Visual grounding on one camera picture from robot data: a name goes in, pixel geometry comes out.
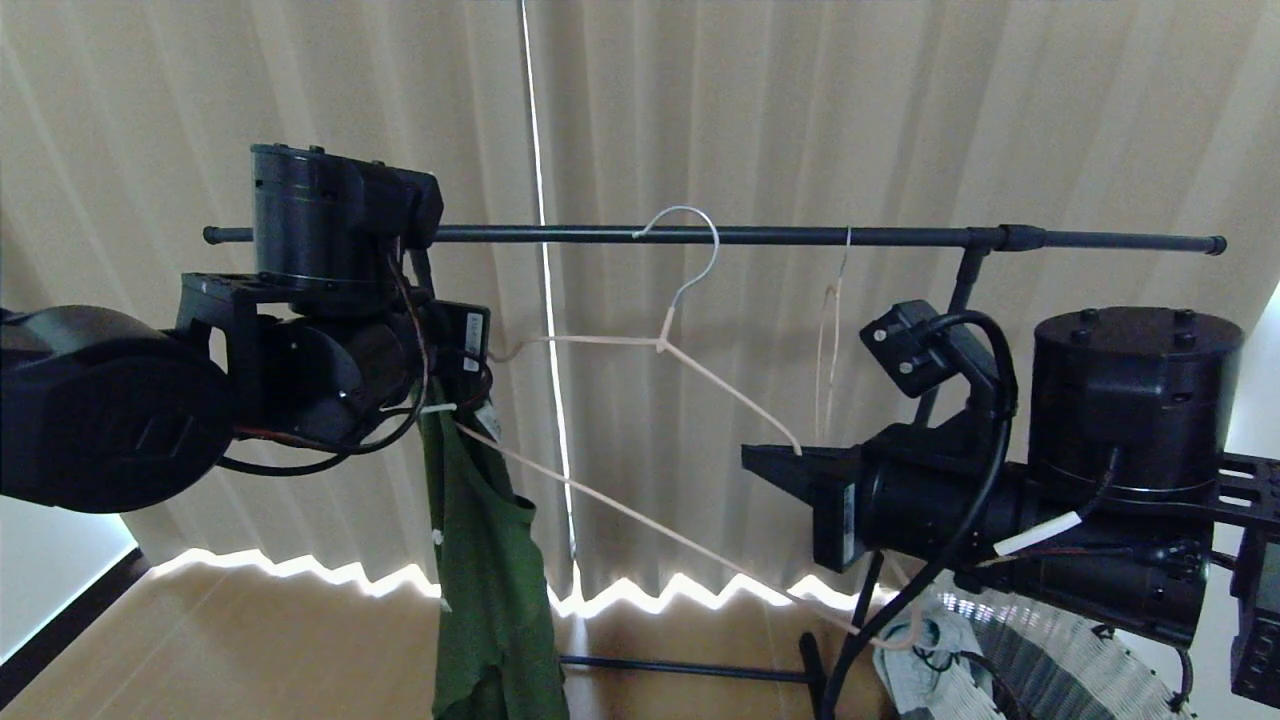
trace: floor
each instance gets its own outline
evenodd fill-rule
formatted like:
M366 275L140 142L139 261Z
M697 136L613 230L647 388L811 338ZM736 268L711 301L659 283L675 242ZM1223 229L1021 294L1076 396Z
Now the floor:
M426 717L439 603L412 584L372 597L310 573L186 565L152 573L81 635L0 720L116 717ZM800 670L795 647L818 632L806 612L737 594L712 611L677 598L660 615L616 603L557 619L562 648L687 662ZM809 719L799 684L566 669L575 719ZM841 717L890 717L869 662L850 674Z

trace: clothing rack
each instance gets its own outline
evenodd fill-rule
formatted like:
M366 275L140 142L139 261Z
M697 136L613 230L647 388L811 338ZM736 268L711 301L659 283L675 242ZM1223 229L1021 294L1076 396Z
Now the clothing rack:
M488 243L635 243L635 245L710 245L710 233L698 227L655 227L643 237L639 227L627 225L440 225L435 242L488 242ZM1032 225L998 225L993 228L795 228L795 227L723 227L718 228L721 245L754 246L835 246L859 247L954 247L963 250L956 270L955 286L947 311L964 310L978 282L983 260L991 252L1020 252L1042 247L1110 249L1110 250L1167 250L1220 255L1226 250L1221 236L1170 236L1135 233L1097 233L1046 231ZM925 425L933 413L937 389L920 397L914 423ZM854 609L852 624L861 626L870 609L872 593L879 582L884 556L872 551L867 577ZM773 683L801 683L808 685L813 714L817 720L829 720L845 675L852 666L854 638L846 635L840 655L828 674L822 662L818 641L812 633L800 635L799 650L803 671L739 667L728 665L701 665L653 660L627 660L613 657L564 655L563 665L611 667L767 680Z

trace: beige curtain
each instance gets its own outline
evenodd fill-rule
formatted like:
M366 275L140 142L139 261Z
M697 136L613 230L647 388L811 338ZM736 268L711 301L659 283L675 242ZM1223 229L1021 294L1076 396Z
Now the beige curtain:
M536 222L515 4L6 1L3 22L6 307L83 302L172 325L180 272L252 270L248 247L206 246L200 228L248 224L253 142L434 172L445 222ZM493 307L495 345L544 332L536 247L431 255L442 297ZM506 442L541 457L557 447L549 377L538 359L497 375ZM563 593L563 495L516 475ZM152 562L261 548L274 561L361 561L371 579L410 562L431 577L422 478L411 437L308 478L214 470L125 521Z
M689 202L722 224L1030 223L1230 238L1221 258L991 258L973 306L1009 329L1025 389L1043 318L1158 304L1251 327L1280 275L1274 1L531 3L529 12L550 223L639 224ZM707 256L705 247L557 247L558 329L654 333ZM805 442L817 439L818 311L840 258L724 249L685 296L672 334ZM831 443L909 416L855 333L899 300L943 307L957 259L851 252ZM773 428L652 351L561 352L577 479L769 580L813 571L808 510L739 469L740 443L782 442ZM952 384L940 414L963 398ZM1024 437L1025 418L1014 457ZM677 571L713 591L726 580L608 509L580 501L573 518L588 597L620 578L650 593Z

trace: green shirt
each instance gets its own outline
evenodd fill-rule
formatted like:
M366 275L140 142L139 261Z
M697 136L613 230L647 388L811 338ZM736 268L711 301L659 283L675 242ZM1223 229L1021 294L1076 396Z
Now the green shirt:
M443 402L439 387L429 401ZM511 487L500 454L461 434L475 414L419 420L445 609L436 644L439 720L568 719L535 507Z

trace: wall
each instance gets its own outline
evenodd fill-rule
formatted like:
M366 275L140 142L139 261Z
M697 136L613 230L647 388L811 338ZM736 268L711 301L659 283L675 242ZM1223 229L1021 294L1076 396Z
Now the wall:
M0 497L0 660L136 546L116 515Z
M1231 432L1226 448L1244 455L1280 457L1280 383L1276 382L1276 368L1280 366L1280 287L1276 287L1271 302L1258 320L1257 328L1244 346L1240 364L1240 379L1235 391L1235 406L1231 411ZM1228 525L1217 525L1213 532L1213 548L1235 555L1240 547L1240 530ZM1256 702L1231 694L1230 689L1230 651L1235 638L1236 603L1228 594L1230 574L1221 568L1210 570L1208 593L1204 610L1201 612L1196 642L1192 644L1192 664L1196 670L1196 688L1192 692L1192 705L1204 716L1231 717L1233 720L1274 719L1276 711ZM1134 652L1164 678L1165 683L1176 688L1180 682L1178 656L1161 644L1125 637Z

